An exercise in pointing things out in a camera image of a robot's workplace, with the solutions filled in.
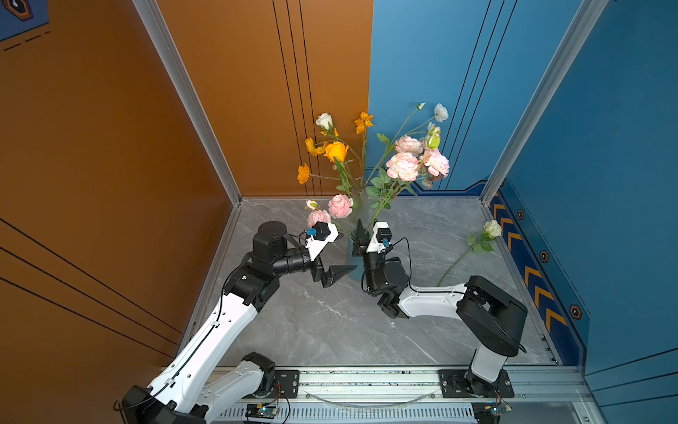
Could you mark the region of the green circuit board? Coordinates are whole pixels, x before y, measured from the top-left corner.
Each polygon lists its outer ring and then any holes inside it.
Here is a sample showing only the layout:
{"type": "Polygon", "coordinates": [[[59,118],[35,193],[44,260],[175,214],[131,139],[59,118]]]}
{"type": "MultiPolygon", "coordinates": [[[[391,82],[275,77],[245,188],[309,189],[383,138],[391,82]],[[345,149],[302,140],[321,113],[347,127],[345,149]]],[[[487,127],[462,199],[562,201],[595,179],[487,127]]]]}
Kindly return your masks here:
{"type": "Polygon", "coordinates": [[[279,415],[279,407],[269,404],[247,404],[244,418],[246,422],[271,423],[279,415]]]}
{"type": "Polygon", "coordinates": [[[500,424],[501,417],[513,412],[513,407],[508,403],[473,403],[473,416],[478,424],[500,424]]]}

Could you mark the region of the mixed flower bunch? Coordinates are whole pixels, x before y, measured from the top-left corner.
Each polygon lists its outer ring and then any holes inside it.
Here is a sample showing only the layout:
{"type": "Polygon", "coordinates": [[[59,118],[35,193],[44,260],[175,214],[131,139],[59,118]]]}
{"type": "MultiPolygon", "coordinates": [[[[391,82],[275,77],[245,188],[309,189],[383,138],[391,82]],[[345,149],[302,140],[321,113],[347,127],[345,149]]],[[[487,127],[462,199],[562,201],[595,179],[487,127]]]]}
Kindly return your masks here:
{"type": "Polygon", "coordinates": [[[434,183],[447,178],[450,171],[450,161],[437,148],[425,148],[419,157],[409,152],[392,155],[367,185],[367,195],[372,201],[370,222],[375,224],[402,192],[415,194],[414,183],[434,183]]]}

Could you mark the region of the aluminium corner post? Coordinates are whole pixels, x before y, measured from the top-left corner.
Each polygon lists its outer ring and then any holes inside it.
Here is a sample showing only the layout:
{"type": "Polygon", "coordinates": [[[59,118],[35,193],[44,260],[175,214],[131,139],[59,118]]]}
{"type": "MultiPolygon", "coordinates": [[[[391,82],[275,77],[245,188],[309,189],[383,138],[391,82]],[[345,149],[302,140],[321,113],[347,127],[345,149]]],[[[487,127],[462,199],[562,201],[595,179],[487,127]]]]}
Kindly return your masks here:
{"type": "Polygon", "coordinates": [[[192,83],[184,61],[181,58],[171,31],[162,15],[157,1],[133,0],[133,5],[154,44],[155,50],[171,79],[186,114],[198,134],[204,150],[220,179],[231,203],[237,207],[242,203],[242,194],[225,158],[222,147],[215,135],[201,99],[192,83]]]}
{"type": "Polygon", "coordinates": [[[480,194],[480,202],[483,206],[488,207],[498,193],[501,183],[507,178],[607,4],[607,0],[585,0],[579,5],[480,194]]]}

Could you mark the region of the orange poppy spray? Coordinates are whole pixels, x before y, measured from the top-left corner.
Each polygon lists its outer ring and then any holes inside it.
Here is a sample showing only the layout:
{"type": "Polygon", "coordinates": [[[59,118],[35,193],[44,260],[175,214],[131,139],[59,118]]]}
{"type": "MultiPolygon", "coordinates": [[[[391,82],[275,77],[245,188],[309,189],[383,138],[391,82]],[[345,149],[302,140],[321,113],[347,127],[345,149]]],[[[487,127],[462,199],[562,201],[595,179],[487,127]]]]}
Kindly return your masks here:
{"type": "Polygon", "coordinates": [[[374,116],[369,114],[366,111],[360,112],[358,118],[354,121],[356,127],[356,133],[361,136],[361,151],[360,151],[360,187],[365,186],[365,161],[367,160],[367,130],[374,126],[372,120],[374,116]]]}
{"type": "MultiPolygon", "coordinates": [[[[312,138],[305,140],[305,149],[308,158],[297,168],[297,180],[302,187],[308,187],[310,194],[330,195],[339,194],[337,191],[337,172],[329,160],[322,155],[322,149],[318,148],[321,142],[312,138]]],[[[354,177],[360,180],[360,164],[357,160],[351,161],[351,171],[354,177]]]]}

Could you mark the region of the right aluminium corner post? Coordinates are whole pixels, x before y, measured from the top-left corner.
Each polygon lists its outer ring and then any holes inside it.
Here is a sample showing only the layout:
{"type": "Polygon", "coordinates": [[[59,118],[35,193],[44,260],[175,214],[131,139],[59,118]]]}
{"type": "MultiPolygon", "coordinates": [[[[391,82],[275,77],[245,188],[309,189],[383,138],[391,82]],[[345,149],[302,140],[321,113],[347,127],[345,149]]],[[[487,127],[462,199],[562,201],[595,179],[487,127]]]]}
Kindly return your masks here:
{"type": "Polygon", "coordinates": [[[480,202],[483,206],[488,207],[498,193],[501,183],[507,178],[607,4],[607,0],[585,0],[579,5],[480,194],[480,202]]]}

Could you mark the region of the white rose stem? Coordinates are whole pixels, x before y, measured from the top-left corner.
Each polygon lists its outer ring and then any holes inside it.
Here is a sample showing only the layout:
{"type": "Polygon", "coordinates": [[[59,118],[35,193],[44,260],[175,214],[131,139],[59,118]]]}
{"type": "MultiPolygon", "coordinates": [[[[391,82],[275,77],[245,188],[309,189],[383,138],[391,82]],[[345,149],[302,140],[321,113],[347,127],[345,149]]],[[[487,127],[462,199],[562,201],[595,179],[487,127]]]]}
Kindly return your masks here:
{"type": "Polygon", "coordinates": [[[358,180],[351,171],[351,161],[357,160],[360,164],[358,153],[343,139],[340,138],[338,130],[335,128],[332,116],[329,113],[322,113],[315,120],[319,127],[323,142],[318,145],[322,149],[322,155],[329,160],[331,165],[338,173],[339,184],[337,189],[345,194],[350,194],[351,190],[358,184],[358,180]]]}

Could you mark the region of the cream rose stem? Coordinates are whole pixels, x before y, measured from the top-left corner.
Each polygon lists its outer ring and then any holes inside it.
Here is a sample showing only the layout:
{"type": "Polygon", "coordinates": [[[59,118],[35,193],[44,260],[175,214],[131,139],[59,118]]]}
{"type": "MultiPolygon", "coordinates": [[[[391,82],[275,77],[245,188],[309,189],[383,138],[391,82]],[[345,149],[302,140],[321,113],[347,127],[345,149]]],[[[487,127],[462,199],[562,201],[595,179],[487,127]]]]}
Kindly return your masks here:
{"type": "Polygon", "coordinates": [[[469,253],[493,252],[494,247],[492,243],[500,238],[501,235],[501,226],[495,219],[485,222],[481,232],[469,233],[466,240],[468,248],[452,263],[452,265],[446,269],[436,286],[442,287],[447,277],[464,260],[464,258],[468,256],[469,253]]]}

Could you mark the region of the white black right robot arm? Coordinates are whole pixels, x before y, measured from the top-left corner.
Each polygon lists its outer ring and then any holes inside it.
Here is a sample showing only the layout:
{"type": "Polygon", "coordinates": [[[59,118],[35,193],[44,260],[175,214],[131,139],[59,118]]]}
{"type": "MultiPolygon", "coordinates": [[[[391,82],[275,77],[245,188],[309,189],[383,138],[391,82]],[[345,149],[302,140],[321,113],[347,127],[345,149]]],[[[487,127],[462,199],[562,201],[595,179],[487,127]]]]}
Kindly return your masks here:
{"type": "Polygon", "coordinates": [[[379,299],[388,317],[433,316],[462,321],[480,344],[468,369],[458,377],[441,378],[450,395],[510,398],[514,395],[504,365],[524,351],[522,335],[528,311],[525,305],[485,277],[472,276],[465,284],[416,287],[402,261],[388,258],[392,232],[385,222],[367,231],[358,221],[352,255],[363,260],[361,284],[365,293],[379,299]]]}

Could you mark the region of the yellow rose stem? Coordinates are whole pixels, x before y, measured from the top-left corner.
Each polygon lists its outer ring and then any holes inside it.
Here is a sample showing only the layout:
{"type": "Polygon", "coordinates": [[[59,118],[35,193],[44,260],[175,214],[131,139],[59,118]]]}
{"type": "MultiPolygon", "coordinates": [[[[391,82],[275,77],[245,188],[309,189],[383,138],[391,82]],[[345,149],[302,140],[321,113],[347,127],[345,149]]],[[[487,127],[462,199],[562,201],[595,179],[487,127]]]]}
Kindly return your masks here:
{"type": "Polygon", "coordinates": [[[343,231],[350,233],[356,229],[358,223],[359,199],[358,181],[351,174],[349,161],[346,158],[349,146],[342,141],[325,142],[322,145],[323,156],[329,160],[337,172],[337,191],[328,202],[328,213],[334,220],[338,220],[343,231]]]}

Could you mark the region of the large pink rose spray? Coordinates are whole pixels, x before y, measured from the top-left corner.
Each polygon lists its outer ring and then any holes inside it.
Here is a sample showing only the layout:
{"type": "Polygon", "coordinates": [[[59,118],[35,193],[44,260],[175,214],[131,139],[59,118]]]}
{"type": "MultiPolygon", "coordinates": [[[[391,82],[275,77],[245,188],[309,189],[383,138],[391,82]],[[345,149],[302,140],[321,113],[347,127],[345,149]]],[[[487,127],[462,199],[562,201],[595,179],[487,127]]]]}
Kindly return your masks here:
{"type": "Polygon", "coordinates": [[[396,141],[390,141],[384,134],[377,134],[377,138],[386,147],[386,155],[391,152],[410,153],[415,157],[420,157],[426,149],[436,150],[441,144],[441,127],[429,123],[426,134],[421,139],[416,139],[411,135],[404,135],[396,141]]]}

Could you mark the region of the clear ribbed glass vase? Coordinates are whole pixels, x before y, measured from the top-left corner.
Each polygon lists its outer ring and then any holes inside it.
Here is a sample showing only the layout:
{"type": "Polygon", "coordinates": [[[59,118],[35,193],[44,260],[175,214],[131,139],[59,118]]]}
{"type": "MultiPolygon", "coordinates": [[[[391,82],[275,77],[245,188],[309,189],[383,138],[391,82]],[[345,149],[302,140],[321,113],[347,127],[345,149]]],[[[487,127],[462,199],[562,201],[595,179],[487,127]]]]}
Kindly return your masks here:
{"type": "Polygon", "coordinates": [[[353,188],[351,190],[351,198],[353,199],[354,203],[350,215],[350,221],[353,226],[356,226],[357,222],[360,221],[362,222],[362,226],[366,228],[371,217],[371,201],[369,194],[365,189],[353,188]]]}

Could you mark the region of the aluminium front rail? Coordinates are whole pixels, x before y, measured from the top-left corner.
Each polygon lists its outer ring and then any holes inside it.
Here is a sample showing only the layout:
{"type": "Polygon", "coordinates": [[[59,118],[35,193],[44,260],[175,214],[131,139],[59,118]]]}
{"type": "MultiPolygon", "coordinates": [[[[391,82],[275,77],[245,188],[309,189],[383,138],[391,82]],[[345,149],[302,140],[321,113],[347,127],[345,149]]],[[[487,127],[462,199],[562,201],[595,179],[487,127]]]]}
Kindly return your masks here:
{"type": "MultiPolygon", "coordinates": [[[[491,402],[577,402],[591,399],[591,392],[581,374],[573,367],[508,366],[513,399],[445,399],[438,371],[464,367],[300,367],[298,397],[291,400],[314,400],[328,404],[356,407],[363,404],[405,404],[422,401],[491,402]]],[[[148,392],[180,410],[195,405],[211,409],[229,407],[261,390],[275,376],[273,367],[265,369],[252,361],[236,367],[219,367],[213,371],[175,372],[167,369],[148,386],[148,392]]]]}

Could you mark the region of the right green circuit board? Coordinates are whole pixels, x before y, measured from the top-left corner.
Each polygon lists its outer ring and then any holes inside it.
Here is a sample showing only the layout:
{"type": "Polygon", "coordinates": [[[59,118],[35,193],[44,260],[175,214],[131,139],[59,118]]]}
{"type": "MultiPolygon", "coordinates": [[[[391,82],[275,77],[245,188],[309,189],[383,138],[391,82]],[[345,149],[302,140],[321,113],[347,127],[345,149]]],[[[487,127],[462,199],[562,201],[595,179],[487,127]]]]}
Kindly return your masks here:
{"type": "Polygon", "coordinates": [[[508,403],[473,403],[473,416],[478,424],[500,424],[501,417],[513,412],[513,407],[508,403]]]}

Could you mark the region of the teal ceramic cylinder vase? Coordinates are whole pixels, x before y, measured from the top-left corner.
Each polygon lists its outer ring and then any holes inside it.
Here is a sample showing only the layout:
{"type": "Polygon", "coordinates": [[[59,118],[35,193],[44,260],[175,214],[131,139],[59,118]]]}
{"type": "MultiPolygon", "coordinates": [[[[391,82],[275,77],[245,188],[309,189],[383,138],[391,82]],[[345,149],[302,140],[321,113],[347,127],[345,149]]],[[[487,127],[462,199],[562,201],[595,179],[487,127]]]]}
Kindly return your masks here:
{"type": "Polygon", "coordinates": [[[347,247],[347,264],[348,265],[356,265],[357,268],[353,272],[349,274],[349,277],[358,281],[359,283],[361,282],[363,272],[365,269],[365,264],[364,264],[364,259],[362,257],[353,257],[351,255],[351,250],[352,250],[352,245],[353,245],[353,240],[349,240],[348,247],[347,247]]]}

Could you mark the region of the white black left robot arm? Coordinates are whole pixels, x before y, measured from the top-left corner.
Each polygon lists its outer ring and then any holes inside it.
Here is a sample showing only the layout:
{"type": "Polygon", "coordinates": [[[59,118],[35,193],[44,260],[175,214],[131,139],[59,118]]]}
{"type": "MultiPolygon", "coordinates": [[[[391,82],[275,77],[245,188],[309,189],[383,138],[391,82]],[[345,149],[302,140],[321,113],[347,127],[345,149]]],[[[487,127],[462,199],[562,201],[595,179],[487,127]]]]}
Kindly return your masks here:
{"type": "Polygon", "coordinates": [[[228,374],[208,379],[240,333],[280,287],[283,276],[308,272],[330,287],[353,271],[351,265],[324,268],[321,252],[341,234],[334,224],[317,222],[302,238],[285,224],[269,221],[252,238],[252,250],[224,282],[209,318],[178,356],[148,386],[132,386],[114,408],[125,423],[211,423],[247,396],[273,390],[275,362],[249,353],[228,374]]]}

